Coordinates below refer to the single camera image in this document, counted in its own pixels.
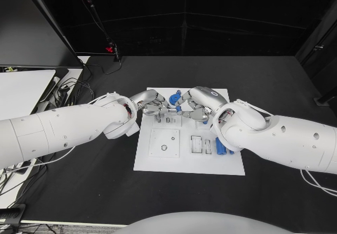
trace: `hole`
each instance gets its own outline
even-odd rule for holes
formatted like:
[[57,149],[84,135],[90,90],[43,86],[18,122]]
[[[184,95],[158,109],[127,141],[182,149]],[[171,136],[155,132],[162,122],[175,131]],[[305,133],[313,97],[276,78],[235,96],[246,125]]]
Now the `hole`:
[[319,139],[319,134],[318,134],[318,133],[313,134],[313,138],[315,138],[316,140]]

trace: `blue object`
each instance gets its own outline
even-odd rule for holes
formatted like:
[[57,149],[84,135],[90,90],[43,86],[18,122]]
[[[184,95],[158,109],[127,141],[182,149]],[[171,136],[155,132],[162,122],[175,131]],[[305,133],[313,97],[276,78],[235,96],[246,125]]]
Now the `blue object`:
[[176,93],[169,96],[169,104],[174,105],[181,97],[181,92],[176,90]]
[[225,147],[223,146],[218,137],[215,138],[215,153],[218,155],[225,155]]

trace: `black tabletop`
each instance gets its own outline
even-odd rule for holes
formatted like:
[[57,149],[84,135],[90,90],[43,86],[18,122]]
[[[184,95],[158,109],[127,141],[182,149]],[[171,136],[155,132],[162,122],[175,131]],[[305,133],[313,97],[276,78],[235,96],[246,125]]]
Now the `black tabletop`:
[[[117,67],[110,57],[91,57],[87,64],[102,65],[104,72]],[[293,57],[123,57],[110,75],[99,67],[90,70],[96,97],[113,91],[129,97],[146,87],[225,88],[230,100],[337,126],[329,108],[312,102],[319,93]],[[80,103],[87,103],[89,91],[81,91]],[[21,201],[22,220],[127,225],[159,214],[204,211],[253,218],[296,233],[337,233],[337,198],[303,182],[299,170],[243,150],[246,176],[136,172],[136,142],[138,133],[115,140],[100,135],[50,164]],[[322,186],[337,188],[337,175],[312,175]]]

